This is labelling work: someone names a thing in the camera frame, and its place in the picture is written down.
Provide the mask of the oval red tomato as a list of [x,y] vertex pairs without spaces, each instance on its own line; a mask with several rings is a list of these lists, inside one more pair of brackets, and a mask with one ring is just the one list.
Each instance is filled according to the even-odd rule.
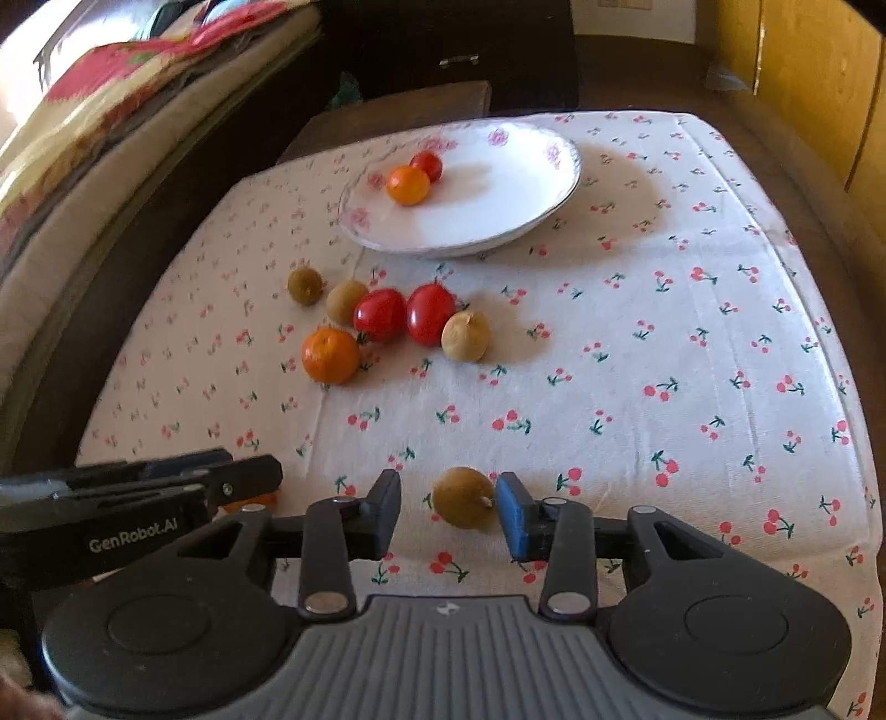
[[407,332],[420,345],[438,347],[443,328],[455,312],[455,296],[443,285],[420,285],[407,299]]

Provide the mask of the white floral plate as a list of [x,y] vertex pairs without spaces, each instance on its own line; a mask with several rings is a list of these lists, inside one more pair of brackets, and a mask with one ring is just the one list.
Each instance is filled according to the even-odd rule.
[[[422,203],[404,207],[386,182],[420,152],[440,157],[441,177]],[[503,119],[422,127],[383,136],[382,148],[342,189],[338,225],[383,254],[479,254],[551,218],[580,178],[578,148],[550,127]]]

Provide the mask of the tan longan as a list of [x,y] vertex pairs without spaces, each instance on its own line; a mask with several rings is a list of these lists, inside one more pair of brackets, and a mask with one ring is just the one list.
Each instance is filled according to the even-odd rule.
[[449,360],[476,363],[485,356],[491,342],[487,316],[479,311],[456,312],[441,333],[441,348]]
[[327,318],[338,326],[351,327],[353,325],[354,311],[359,301],[368,294],[369,290],[359,280],[347,280],[333,288],[326,299]]

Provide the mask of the beige mattress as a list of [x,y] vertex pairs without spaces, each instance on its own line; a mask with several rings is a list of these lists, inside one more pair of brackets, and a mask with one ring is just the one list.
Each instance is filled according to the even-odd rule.
[[321,36],[317,3],[231,38],[165,84],[2,236],[2,383],[11,385],[49,311],[99,235],[169,153],[285,48]]

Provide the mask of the round red tomato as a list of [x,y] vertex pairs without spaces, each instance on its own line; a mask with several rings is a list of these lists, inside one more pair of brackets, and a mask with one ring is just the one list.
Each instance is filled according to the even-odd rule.
[[443,161],[430,150],[422,150],[410,159],[410,165],[425,172],[431,184],[437,183],[443,174]]

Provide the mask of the yellow wooden wardrobe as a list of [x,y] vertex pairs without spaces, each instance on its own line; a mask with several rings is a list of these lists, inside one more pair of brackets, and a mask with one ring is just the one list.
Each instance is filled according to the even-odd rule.
[[700,2],[697,42],[803,169],[847,205],[841,254],[884,297],[884,4]]

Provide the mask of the dark wooden nightstand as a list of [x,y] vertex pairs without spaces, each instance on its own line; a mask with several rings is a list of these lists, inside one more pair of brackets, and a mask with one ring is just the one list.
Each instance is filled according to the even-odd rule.
[[367,99],[485,81],[497,112],[571,110],[578,61],[568,2],[323,2],[324,33]]

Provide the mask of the dark wooden stool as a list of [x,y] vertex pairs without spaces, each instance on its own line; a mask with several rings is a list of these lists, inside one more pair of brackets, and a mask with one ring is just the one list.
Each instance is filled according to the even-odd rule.
[[490,102],[491,85],[487,81],[467,81],[342,106],[312,117],[278,162],[294,161],[389,133],[482,119],[490,110]]

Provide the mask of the dark brown longan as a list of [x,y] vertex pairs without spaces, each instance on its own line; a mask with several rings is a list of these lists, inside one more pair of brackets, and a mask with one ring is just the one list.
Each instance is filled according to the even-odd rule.
[[312,306],[323,296],[324,280],[312,267],[297,267],[289,274],[287,291],[290,299],[300,306]]

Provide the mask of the floral quilt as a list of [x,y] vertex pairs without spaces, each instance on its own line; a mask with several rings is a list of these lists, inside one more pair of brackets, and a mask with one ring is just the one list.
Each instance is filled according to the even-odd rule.
[[9,239],[114,126],[218,45],[302,8],[221,2],[158,38],[101,45],[49,87],[2,147],[2,236]]

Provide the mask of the orange tangerine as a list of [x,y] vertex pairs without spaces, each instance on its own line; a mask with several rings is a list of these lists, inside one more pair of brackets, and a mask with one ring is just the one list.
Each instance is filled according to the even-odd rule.
[[431,180],[423,169],[411,165],[396,167],[386,180],[386,193],[395,204],[413,207],[425,201],[431,190]]
[[222,510],[227,515],[234,515],[234,513],[239,512],[263,512],[263,510],[274,510],[278,506],[278,500],[278,491],[267,492],[247,500],[230,502],[230,504],[225,504]]
[[320,327],[302,343],[302,366],[306,375],[316,383],[348,383],[360,366],[359,345],[344,330]]

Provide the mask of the cherry print tablecloth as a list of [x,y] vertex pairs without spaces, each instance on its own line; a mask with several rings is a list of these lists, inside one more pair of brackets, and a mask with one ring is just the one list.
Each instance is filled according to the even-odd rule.
[[[357,564],[361,594],[536,595],[544,564],[432,505],[454,466],[511,471],[599,516],[653,504],[837,604],[852,630],[833,714],[873,712],[883,600],[877,479],[858,386],[799,244],[724,136],[689,114],[582,112],[571,201],[470,260],[363,249],[341,233],[375,140],[236,184],[154,287],[80,442],[86,464],[224,447],[284,465],[297,515],[403,479],[392,549]],[[324,388],[300,348],[326,322],[290,299],[329,284],[445,285],[487,316],[491,347],[455,363],[413,341],[367,348]]]

